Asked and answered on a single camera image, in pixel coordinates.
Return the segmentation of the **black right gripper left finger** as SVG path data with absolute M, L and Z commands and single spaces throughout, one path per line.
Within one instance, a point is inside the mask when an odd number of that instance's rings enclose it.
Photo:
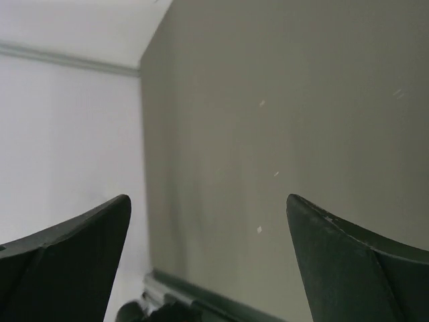
M 103 321 L 131 218 L 119 195 L 1 245 L 2 321 Z

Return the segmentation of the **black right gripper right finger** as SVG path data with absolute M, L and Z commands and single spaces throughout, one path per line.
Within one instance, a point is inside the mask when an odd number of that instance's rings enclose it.
M 290 194 L 288 225 L 314 321 L 427 321 L 428 252 Z

